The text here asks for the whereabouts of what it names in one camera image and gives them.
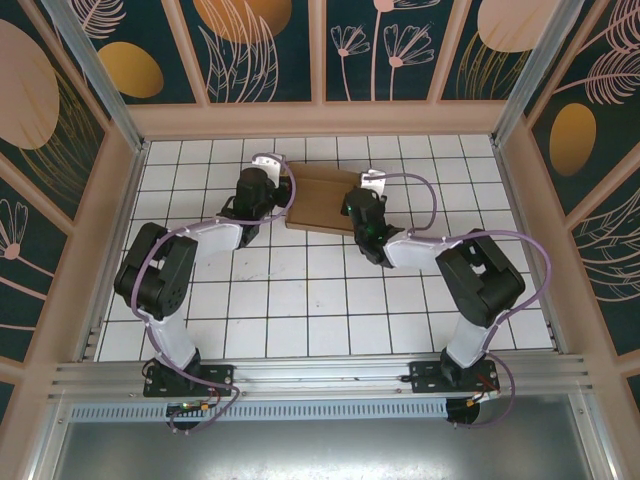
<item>white bracket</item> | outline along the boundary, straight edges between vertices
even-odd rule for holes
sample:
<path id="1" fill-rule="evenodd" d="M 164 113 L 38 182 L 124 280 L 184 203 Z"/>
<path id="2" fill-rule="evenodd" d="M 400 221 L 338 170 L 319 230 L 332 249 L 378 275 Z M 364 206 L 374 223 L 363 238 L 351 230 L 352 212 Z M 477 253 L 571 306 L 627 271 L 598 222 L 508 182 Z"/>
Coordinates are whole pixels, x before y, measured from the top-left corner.
<path id="1" fill-rule="evenodd" d="M 273 154 L 274 157 L 278 157 L 281 161 L 285 161 L 285 156 L 278 153 Z M 280 164 L 273 158 L 262 156 L 261 154 L 254 155 L 251 161 L 252 165 L 261 168 L 267 172 L 269 179 L 276 184 L 276 188 L 280 185 Z"/>
<path id="2" fill-rule="evenodd" d="M 373 179 L 368 177 L 375 177 L 377 175 L 384 175 L 385 173 L 380 170 L 369 169 L 365 173 L 360 174 L 360 188 L 368 188 L 369 190 L 373 190 L 378 194 L 378 196 L 382 196 L 382 192 L 384 192 L 384 178 Z"/>

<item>black mounting plate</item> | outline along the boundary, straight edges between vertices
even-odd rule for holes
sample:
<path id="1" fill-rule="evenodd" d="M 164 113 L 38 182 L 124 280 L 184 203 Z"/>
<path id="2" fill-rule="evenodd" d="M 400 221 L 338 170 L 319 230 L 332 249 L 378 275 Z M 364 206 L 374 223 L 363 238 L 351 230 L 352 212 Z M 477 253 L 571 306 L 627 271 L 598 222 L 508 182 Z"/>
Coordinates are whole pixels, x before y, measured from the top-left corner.
<path id="1" fill-rule="evenodd" d="M 202 365 L 199 378 L 208 382 L 233 384 L 233 365 Z M 231 390 L 218 388 L 221 397 L 230 397 Z M 177 387 L 166 385 L 160 374 L 160 370 L 151 365 L 146 370 L 144 390 L 142 395 L 147 398 L 164 397 L 209 397 L 209 387 L 196 384 L 192 390 L 186 386 Z"/>
<path id="2" fill-rule="evenodd" d="M 482 375 L 496 390 L 500 389 L 496 364 L 491 360 L 478 362 L 474 366 L 474 375 L 470 376 L 460 387 L 452 386 L 442 375 L 439 360 L 411 362 L 409 364 L 409 376 L 406 378 L 410 380 L 413 393 L 471 393 L 486 388 L 478 379 L 478 375 Z"/>

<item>white tile floor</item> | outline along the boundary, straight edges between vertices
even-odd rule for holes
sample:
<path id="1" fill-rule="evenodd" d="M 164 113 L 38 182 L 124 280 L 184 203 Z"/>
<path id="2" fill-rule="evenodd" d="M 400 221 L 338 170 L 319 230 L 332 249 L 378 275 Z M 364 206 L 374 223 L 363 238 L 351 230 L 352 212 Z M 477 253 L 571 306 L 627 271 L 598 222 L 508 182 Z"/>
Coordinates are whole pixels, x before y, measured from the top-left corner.
<path id="1" fill-rule="evenodd" d="M 154 142 L 124 251 L 149 221 L 176 227 L 214 215 L 233 195 L 241 168 L 272 152 L 362 171 L 407 172 L 434 183 L 434 236 L 472 228 L 515 229 L 491 146 L 482 135 L 315 137 Z M 399 227 L 426 224 L 433 208 L 414 179 L 389 182 L 386 219 Z M 520 242 L 500 247 L 533 291 Z M 183 305 L 186 325 L 205 359 L 399 354 L 440 351 L 458 314 L 435 271 L 382 269 L 353 239 L 261 228 L 249 248 L 198 264 Z M 124 302 L 110 300 L 98 361 L 147 359 L 142 323 Z M 493 340 L 495 350 L 553 347 L 539 304 L 516 315 Z"/>

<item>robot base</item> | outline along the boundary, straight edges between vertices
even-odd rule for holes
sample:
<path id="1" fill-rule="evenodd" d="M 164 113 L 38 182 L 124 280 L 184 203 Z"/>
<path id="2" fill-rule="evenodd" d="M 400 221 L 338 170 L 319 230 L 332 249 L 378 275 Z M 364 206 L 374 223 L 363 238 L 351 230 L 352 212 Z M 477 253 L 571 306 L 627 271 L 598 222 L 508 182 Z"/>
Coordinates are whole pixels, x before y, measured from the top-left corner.
<path id="1" fill-rule="evenodd" d="M 473 366 L 473 376 L 465 377 L 463 383 L 453 386 L 451 381 L 442 373 L 442 363 L 439 360 L 431 362 L 411 362 L 409 375 L 401 378 L 403 382 L 411 383 L 413 393 L 460 393 L 484 390 L 487 386 L 480 380 L 489 382 L 495 390 L 500 390 L 500 382 L 496 372 L 496 364 L 491 360 L 481 360 Z"/>
<path id="2" fill-rule="evenodd" d="M 199 373 L 194 376 L 208 382 L 231 385 L 233 369 L 233 365 L 200 365 Z M 221 397 L 231 396 L 230 389 L 216 390 Z M 169 367 L 154 360 L 145 372 L 143 396 L 147 398 L 210 397 L 211 392 L 206 385 L 184 381 Z"/>

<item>cardboard piece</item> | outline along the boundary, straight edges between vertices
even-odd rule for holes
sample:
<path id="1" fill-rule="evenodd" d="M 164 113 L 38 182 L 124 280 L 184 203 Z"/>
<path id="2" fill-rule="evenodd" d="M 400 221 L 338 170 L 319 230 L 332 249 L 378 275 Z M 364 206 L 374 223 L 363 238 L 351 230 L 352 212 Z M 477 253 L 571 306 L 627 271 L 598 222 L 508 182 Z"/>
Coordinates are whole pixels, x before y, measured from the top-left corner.
<path id="1" fill-rule="evenodd" d="M 360 185 L 360 174 L 313 163 L 290 163 L 297 193 L 285 217 L 287 228 L 353 235 L 353 225 L 340 214 L 347 192 Z"/>

